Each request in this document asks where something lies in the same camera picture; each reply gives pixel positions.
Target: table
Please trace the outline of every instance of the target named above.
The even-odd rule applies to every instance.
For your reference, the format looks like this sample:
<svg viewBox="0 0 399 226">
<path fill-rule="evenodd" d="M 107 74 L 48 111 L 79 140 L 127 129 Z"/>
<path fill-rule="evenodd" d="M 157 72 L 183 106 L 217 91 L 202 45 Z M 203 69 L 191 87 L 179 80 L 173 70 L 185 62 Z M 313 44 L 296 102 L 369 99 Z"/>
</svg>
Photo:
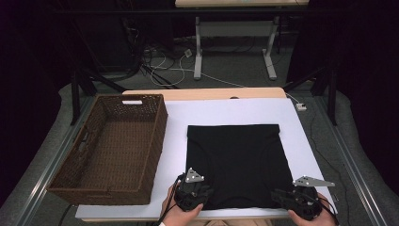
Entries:
<svg viewBox="0 0 399 226">
<path fill-rule="evenodd" d="M 309 0 L 176 0 L 177 8 L 232 8 L 232 7 L 292 7 L 307 6 Z M 194 79 L 200 80 L 202 67 L 201 37 L 233 37 L 233 36 L 257 36 L 268 37 L 267 46 L 262 49 L 263 59 L 266 65 L 269 79 L 276 80 L 273 61 L 270 57 L 274 38 L 279 25 L 279 17 L 273 21 L 244 21 L 244 22 L 201 22 L 196 17 L 196 64 L 194 67 Z"/>
<path fill-rule="evenodd" d="M 306 174 L 323 180 L 295 108 L 291 100 L 285 97 L 283 89 L 157 89 L 124 92 L 135 93 L 164 94 L 169 114 L 151 203 L 136 206 L 79 205 L 75 215 L 77 218 L 84 221 L 156 221 L 168 187 L 185 169 L 187 124 L 278 123 L 293 178 Z M 317 190 L 332 202 L 326 187 L 317 187 Z M 288 218 L 288 215 L 283 209 L 248 208 L 202 211 L 198 216 L 198 219 L 216 218 Z"/>
</svg>

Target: white table surface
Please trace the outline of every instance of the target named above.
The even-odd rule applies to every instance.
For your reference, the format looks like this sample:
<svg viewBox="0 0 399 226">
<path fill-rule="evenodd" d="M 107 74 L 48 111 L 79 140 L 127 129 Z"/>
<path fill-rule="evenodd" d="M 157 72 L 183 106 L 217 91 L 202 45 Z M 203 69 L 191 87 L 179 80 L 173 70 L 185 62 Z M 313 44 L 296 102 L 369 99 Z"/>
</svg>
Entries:
<svg viewBox="0 0 399 226">
<path fill-rule="evenodd" d="M 294 105 L 286 98 L 166 101 L 168 123 L 164 147 L 148 205 L 79 205 L 76 217 L 85 221 L 157 220 L 161 203 L 176 177 L 185 170 L 188 125 L 271 124 L 280 128 L 280 139 L 293 178 L 303 175 L 324 180 Z M 326 187 L 317 187 L 333 203 Z M 287 218 L 283 209 L 224 209 L 201 211 L 198 218 Z"/>
</svg>

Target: wicker basket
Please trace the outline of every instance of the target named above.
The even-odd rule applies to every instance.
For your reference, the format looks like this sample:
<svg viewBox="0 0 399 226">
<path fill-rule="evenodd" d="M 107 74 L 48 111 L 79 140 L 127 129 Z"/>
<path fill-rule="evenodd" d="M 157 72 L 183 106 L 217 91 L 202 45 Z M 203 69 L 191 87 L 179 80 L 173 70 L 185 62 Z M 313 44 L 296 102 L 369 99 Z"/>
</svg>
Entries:
<svg viewBox="0 0 399 226">
<path fill-rule="evenodd" d="M 47 190 L 72 204 L 150 203 L 167 119 L 162 95 L 97 96 Z"/>
</svg>

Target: cable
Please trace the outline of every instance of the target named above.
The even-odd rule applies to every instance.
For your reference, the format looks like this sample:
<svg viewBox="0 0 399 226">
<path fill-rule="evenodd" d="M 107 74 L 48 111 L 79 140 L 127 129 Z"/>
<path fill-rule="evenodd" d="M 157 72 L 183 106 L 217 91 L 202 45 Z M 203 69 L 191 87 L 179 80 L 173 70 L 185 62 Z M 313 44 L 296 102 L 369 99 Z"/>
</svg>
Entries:
<svg viewBox="0 0 399 226">
<path fill-rule="evenodd" d="M 168 70 L 171 70 L 171 71 L 181 71 L 182 69 L 168 69 Z M 192 73 L 194 72 L 194 70 L 191 70 L 191 69 L 183 69 L 183 71 L 192 72 Z M 201 75 L 203 75 L 203 76 L 205 76 L 205 77 L 207 77 L 207 78 L 213 79 L 213 80 L 215 80 L 215 81 L 221 82 L 221 83 L 225 83 L 225 84 L 232 85 L 232 86 L 235 86 L 235 87 L 246 88 L 245 86 L 242 86 L 242 85 L 239 85 L 239 84 L 235 84 L 235 83 L 231 83 L 231 82 L 228 82 L 228 81 L 224 81 L 224 80 L 221 80 L 221 79 L 218 79 L 218 78 L 214 78 L 214 77 L 212 77 L 212 76 L 210 76 L 210 75 L 207 75 L 207 74 L 205 74 L 205 73 L 201 73 Z"/>
<path fill-rule="evenodd" d="M 151 74 L 150 74 L 150 79 L 151 79 L 151 81 L 152 81 L 156 86 L 160 86 L 160 87 L 173 87 L 173 86 L 175 86 L 175 85 L 181 83 L 181 82 L 185 79 L 185 71 L 184 71 L 183 66 L 182 66 L 182 59 L 183 59 L 184 57 L 185 57 L 185 55 L 183 55 L 183 56 L 180 58 L 180 62 L 179 62 L 180 69 L 181 69 L 181 71 L 183 72 L 183 77 L 182 77 L 179 81 L 177 81 L 177 82 L 175 82 L 175 83 L 172 83 L 172 84 L 167 84 L 167 85 L 160 84 L 160 83 L 155 83 L 155 82 L 153 81 L 153 74 L 154 74 L 154 71 L 155 71 L 156 69 L 158 69 L 162 64 L 164 64 L 166 58 L 164 58 L 164 60 L 163 60 L 158 66 L 152 67 L 152 72 L 151 72 Z"/>
<path fill-rule="evenodd" d="M 329 201 L 327 201 L 327 200 L 325 200 L 325 199 L 322 199 L 322 200 L 324 200 L 324 201 L 327 201 L 327 203 L 328 203 L 330 206 L 333 207 L 332 209 L 333 209 L 334 213 L 331 212 L 331 210 L 330 210 L 329 208 L 327 208 L 325 205 L 323 205 L 323 204 L 321 203 L 320 198 L 314 199 L 314 198 L 310 197 L 309 195 L 307 195 L 307 194 L 305 194 L 305 193 L 302 193 L 302 192 L 298 192 L 298 193 L 299 193 L 301 196 L 306 197 L 307 200 L 312 201 L 312 202 L 315 202 L 315 203 L 317 203 L 320 207 L 322 207 L 323 209 L 325 209 L 325 210 L 334 218 L 335 225 L 337 225 L 337 226 L 340 225 L 340 222 L 339 222 L 338 219 L 337 219 L 337 213 L 335 212 L 335 208 L 331 205 L 331 203 L 330 203 Z"/>
<path fill-rule="evenodd" d="M 171 207 L 170 207 L 170 203 L 172 202 L 172 199 L 173 199 L 173 197 L 174 197 L 174 194 L 175 194 L 175 191 L 176 191 L 176 187 L 177 187 L 177 184 L 178 184 L 178 182 L 179 182 L 179 180 L 182 180 L 182 178 L 185 176 L 185 174 L 183 173 L 183 174 L 181 174 L 181 175 L 179 175 L 177 178 L 176 178 L 176 181 L 174 182 L 174 184 L 173 184 L 173 187 L 172 187 L 172 190 L 171 190 L 171 192 L 170 192 L 170 196 L 169 196 L 169 199 L 168 199 L 168 204 L 167 204 L 167 206 L 165 207 L 165 212 L 162 214 L 162 216 L 158 219 L 158 221 L 156 221 L 154 224 L 153 224 L 153 226 L 159 226 L 161 223 L 162 223 L 162 221 L 164 221 L 164 218 L 167 216 L 167 213 L 173 208 L 173 207 L 175 207 L 176 206 L 176 204 L 174 204 L 174 205 L 172 205 Z"/>
<path fill-rule="evenodd" d="M 151 69 L 148 68 L 146 65 L 142 65 L 141 68 L 140 68 L 140 70 L 141 70 L 141 69 L 144 69 L 144 71 L 145 71 L 145 72 L 143 73 L 143 75 L 149 73 L 150 70 L 151 70 Z"/>
<path fill-rule="evenodd" d="M 339 177 L 339 180 L 340 180 L 340 182 L 341 182 L 341 185 L 343 185 L 343 189 L 344 189 L 344 198 L 345 198 L 345 200 L 346 200 L 346 214 L 347 214 L 347 225 L 348 226 L 350 226 L 350 222 L 349 222 L 349 204 L 348 204 L 348 202 L 347 202 L 347 188 L 346 188 L 346 186 L 345 186 L 345 184 L 343 183 L 343 177 L 342 177 L 342 175 L 327 161 L 327 159 L 320 153 L 320 151 L 318 150 L 318 148 L 317 148 L 317 143 L 316 143 L 316 141 L 314 140 L 314 137 L 313 137 L 313 131 L 312 131 L 312 127 L 313 127 L 313 123 L 314 123 L 314 120 L 315 120 L 315 118 L 316 118 L 316 112 L 313 110 L 313 112 L 314 112 L 314 115 L 313 115 L 313 118 L 311 119 L 311 141 L 313 142 L 313 144 L 314 144 L 314 148 L 315 148 L 315 151 L 323 158 L 323 160 L 330 166 L 330 168 L 333 170 L 333 171 L 335 171 L 335 173 L 336 174 L 338 174 L 338 177 Z"/>
<path fill-rule="evenodd" d="M 294 101 L 296 101 L 298 104 L 300 104 L 300 102 L 296 98 L 294 98 L 292 95 L 288 94 L 288 92 L 286 92 L 285 95 L 291 97 Z"/>
<path fill-rule="evenodd" d="M 64 218 L 67 216 L 68 211 L 71 209 L 71 207 L 72 207 L 72 205 L 69 204 L 68 207 L 65 209 L 64 213 L 62 214 L 61 219 L 60 219 L 59 222 L 58 222 L 58 226 L 61 226 L 61 225 L 62 225 L 62 222 L 64 221 Z"/>
<path fill-rule="evenodd" d="M 173 57 L 168 57 L 168 56 L 166 56 L 165 53 L 162 52 L 162 51 L 160 51 L 160 53 L 162 54 L 162 56 L 153 56 L 153 55 L 152 55 L 152 52 L 151 52 L 150 61 L 147 62 L 147 64 L 149 65 L 149 67 L 152 68 L 152 60 L 153 60 L 154 58 L 159 58 L 159 57 L 168 58 L 168 59 L 170 59 L 172 62 L 170 63 L 169 66 L 165 67 L 165 69 L 164 69 L 164 68 L 159 68 L 159 66 L 162 65 L 162 64 L 159 64 L 157 69 L 166 70 L 166 69 L 169 69 L 169 68 L 173 67 L 173 65 L 175 64 L 175 59 L 174 59 Z"/>
<path fill-rule="evenodd" d="M 148 67 L 147 65 L 144 65 L 144 64 L 143 64 L 141 67 L 142 67 L 147 73 L 152 73 L 152 69 L 151 69 L 150 67 Z M 171 85 L 173 88 L 178 89 L 178 87 L 172 85 L 166 78 L 160 76 L 159 74 L 153 73 L 153 75 L 155 75 L 155 77 L 154 77 L 153 79 L 155 79 L 159 84 L 162 84 L 162 83 L 158 80 L 158 78 L 159 78 L 159 79 L 162 79 L 164 82 L 166 82 L 167 84 Z"/>
</svg>

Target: black cloth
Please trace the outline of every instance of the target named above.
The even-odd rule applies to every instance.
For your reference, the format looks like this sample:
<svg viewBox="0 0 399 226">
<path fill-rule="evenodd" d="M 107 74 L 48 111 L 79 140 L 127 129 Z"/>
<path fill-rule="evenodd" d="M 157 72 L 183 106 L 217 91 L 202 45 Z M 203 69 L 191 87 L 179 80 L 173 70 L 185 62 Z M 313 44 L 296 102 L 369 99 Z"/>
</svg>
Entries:
<svg viewBox="0 0 399 226">
<path fill-rule="evenodd" d="M 215 190 L 204 209 L 279 208 L 270 192 L 293 189 L 277 124 L 189 125 L 187 138 L 186 167 Z"/>
</svg>

